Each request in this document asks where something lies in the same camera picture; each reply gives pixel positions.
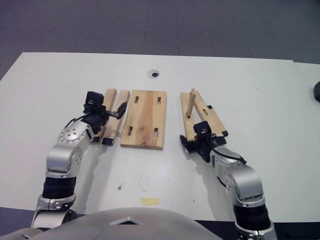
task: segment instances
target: table surface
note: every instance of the table surface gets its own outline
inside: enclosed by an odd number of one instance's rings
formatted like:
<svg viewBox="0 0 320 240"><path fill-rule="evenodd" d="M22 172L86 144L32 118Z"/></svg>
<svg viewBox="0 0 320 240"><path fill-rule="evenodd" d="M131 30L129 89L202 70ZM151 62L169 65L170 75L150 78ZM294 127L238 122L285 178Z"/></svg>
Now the table surface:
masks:
<svg viewBox="0 0 320 240"><path fill-rule="evenodd" d="M158 78L147 77L152 69ZM212 166L180 144L180 92L196 88L228 130L228 148L258 172L271 219L320 221L320 104L294 62L250 58L23 53L0 82L1 207L35 209L59 132L82 114L87 91L107 88L167 92L164 147L120 147L119 137L92 145L77 178L78 213L151 197L192 219L234 219Z"/></svg>

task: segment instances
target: wooden board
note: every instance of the wooden board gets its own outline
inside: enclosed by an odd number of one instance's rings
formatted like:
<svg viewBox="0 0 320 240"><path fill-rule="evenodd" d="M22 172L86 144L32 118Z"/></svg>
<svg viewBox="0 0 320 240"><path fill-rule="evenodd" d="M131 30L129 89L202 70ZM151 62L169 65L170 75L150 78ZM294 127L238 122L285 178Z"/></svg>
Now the wooden board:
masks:
<svg viewBox="0 0 320 240"><path fill-rule="evenodd" d="M218 137L226 137L228 132L213 108L206 106L199 92L196 92L194 106L202 121L207 121L211 132Z"/></svg>
<svg viewBox="0 0 320 240"><path fill-rule="evenodd" d="M165 91L133 90L120 145L161 150L166 105Z"/></svg>
<svg viewBox="0 0 320 240"><path fill-rule="evenodd" d="M190 117L187 117L187 109L188 109L188 103L190 99L190 93L181 92L180 98L181 98L181 108L182 108L185 137L188 141L193 141L195 140L195 136L196 136L196 133L194 131L195 119L194 119L193 111L191 111Z"/></svg>
<svg viewBox="0 0 320 240"><path fill-rule="evenodd" d="M114 105L115 99L117 95L117 90L114 88L107 89L104 94L103 105L105 105L106 110L111 110ZM102 126L100 132L98 132L92 139L93 143L98 143L101 137L105 133L106 126Z"/></svg>
<svg viewBox="0 0 320 240"><path fill-rule="evenodd" d="M130 97L129 90L121 90L112 111L116 112L122 103L129 101L129 97ZM114 144L116 137L118 136L118 133L119 133L118 131L123 118L124 118L123 116L120 119L116 119L115 117L109 118L109 121L107 122L105 127L103 139L101 142L103 145Z"/></svg>

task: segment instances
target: wood grain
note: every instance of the wood grain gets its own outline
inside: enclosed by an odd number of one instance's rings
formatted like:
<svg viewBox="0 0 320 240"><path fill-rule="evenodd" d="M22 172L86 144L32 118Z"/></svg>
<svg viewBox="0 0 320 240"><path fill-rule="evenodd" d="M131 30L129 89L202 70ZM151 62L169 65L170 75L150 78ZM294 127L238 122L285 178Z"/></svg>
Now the wood grain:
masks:
<svg viewBox="0 0 320 240"><path fill-rule="evenodd" d="M192 141L192 140L195 140L196 133L194 131L195 119L194 119L193 112L191 112L190 117L187 116L187 108L189 104L190 93L181 92L180 98L181 98L181 108L182 108L185 137L188 141Z"/></svg>
<svg viewBox="0 0 320 240"><path fill-rule="evenodd" d="M213 108L210 109L206 106L198 91L196 92L194 106L200 116L200 119L208 122L212 133L215 133L218 137L225 136L224 133L227 133L225 126L221 122L216 111Z"/></svg>
<svg viewBox="0 0 320 240"><path fill-rule="evenodd" d="M133 90L120 145L163 149L167 93Z"/></svg>
<svg viewBox="0 0 320 240"><path fill-rule="evenodd" d="M129 90L121 90L112 111L116 112L122 103L129 101L129 97L130 97ZM124 118L123 116L120 119L116 119L115 117L109 118L109 121L107 122L105 127L103 139L101 142L103 145L114 144L116 137L118 136L119 128L123 118Z"/></svg>
<svg viewBox="0 0 320 240"><path fill-rule="evenodd" d="M117 90L114 88L107 89L104 94L104 99L103 99L103 105L105 105L106 110L111 110L112 106L114 105L115 99L117 95ZM98 132L94 137L93 137L93 142L97 143L100 141L101 137L105 133L106 126L102 126L100 132Z"/></svg>

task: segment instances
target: yellow tape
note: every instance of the yellow tape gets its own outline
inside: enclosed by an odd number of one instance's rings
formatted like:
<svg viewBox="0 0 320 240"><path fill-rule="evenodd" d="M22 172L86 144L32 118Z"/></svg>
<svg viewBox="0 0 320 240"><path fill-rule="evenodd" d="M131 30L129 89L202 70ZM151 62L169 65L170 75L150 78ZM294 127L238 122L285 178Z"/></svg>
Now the yellow tape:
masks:
<svg viewBox="0 0 320 240"><path fill-rule="evenodd" d="M142 205L158 205L159 198L157 198L157 197L142 197L140 202Z"/></svg>

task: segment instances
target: wooden plank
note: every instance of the wooden plank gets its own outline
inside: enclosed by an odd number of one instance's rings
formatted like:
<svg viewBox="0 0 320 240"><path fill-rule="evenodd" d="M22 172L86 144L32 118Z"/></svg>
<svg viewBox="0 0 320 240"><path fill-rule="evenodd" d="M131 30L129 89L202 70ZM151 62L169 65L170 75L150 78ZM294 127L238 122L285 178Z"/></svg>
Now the wooden plank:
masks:
<svg viewBox="0 0 320 240"><path fill-rule="evenodd" d="M114 105L115 99L117 95L117 90L114 88L107 89L104 94L103 105L105 105L106 110L111 110ZM101 137L105 133L106 126L102 126L100 132L98 132L92 139L93 143L98 143Z"/></svg>
<svg viewBox="0 0 320 240"><path fill-rule="evenodd" d="M163 149L167 93L133 90L120 145Z"/></svg>
<svg viewBox="0 0 320 240"><path fill-rule="evenodd" d="M196 91L194 106L202 121L207 121L212 133L218 137L226 137L228 132L213 108L206 106L198 91Z"/></svg>
<svg viewBox="0 0 320 240"><path fill-rule="evenodd" d="M185 137L188 141L195 140L196 133L194 131L195 119L194 114L191 112L190 117L187 117L187 109L190 99L189 92L181 92L181 108L182 108L182 117L183 117L183 124L184 124L184 132Z"/></svg>
<svg viewBox="0 0 320 240"><path fill-rule="evenodd" d="M124 102L128 102L130 97L130 91L129 90L121 90L119 93L119 96L116 100L116 103L112 109L112 111L116 112L120 105ZM106 124L103 139L102 139L102 144L103 145L113 145L116 137L118 136L118 131L122 122L122 119L116 119L115 117L110 117L109 121Z"/></svg>

